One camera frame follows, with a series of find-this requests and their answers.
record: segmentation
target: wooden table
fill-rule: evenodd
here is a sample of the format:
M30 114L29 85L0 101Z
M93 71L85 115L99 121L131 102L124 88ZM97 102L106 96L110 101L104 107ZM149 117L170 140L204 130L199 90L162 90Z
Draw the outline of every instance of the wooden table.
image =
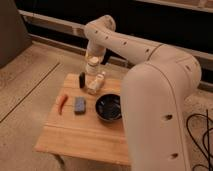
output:
M86 77L86 82L93 78ZM100 120L95 111L96 100L103 94L120 94L120 80L106 78L105 84L97 95L89 95L79 89L78 75L69 74L52 107L43 131L35 146L36 151L56 155L79 157L120 165L130 165L122 120L106 123ZM66 93L68 101L62 115L57 113L58 99ZM74 113L74 98L86 99L86 114Z

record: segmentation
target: table leg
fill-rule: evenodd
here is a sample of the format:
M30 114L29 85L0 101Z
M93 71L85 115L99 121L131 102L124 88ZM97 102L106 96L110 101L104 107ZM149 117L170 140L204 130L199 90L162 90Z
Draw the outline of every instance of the table leg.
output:
M58 161L60 167L61 167L61 170L62 171L65 171L65 163L64 163L64 160L61 158L60 155L58 154L53 154L54 158Z

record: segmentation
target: black bowl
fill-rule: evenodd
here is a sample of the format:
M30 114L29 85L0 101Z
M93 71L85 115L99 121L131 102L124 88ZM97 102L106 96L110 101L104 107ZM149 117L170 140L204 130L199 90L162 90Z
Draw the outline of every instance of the black bowl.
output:
M114 121L122 117L120 96L116 94L106 94L101 96L97 100L95 108L98 116L104 121Z

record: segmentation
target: gray sponge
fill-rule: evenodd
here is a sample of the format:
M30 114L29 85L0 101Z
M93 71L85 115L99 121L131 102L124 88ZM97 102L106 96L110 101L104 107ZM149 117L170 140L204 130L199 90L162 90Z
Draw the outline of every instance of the gray sponge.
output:
M86 100L84 97L75 97L75 114L84 114L86 112Z

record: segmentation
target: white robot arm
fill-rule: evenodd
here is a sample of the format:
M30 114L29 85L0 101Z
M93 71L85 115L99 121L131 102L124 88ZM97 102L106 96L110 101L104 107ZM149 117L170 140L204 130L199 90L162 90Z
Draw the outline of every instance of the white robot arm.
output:
M106 15L89 22L87 54L106 48L134 64L121 87L121 110L133 171L190 171L182 105L198 86L201 69L172 46L119 34Z

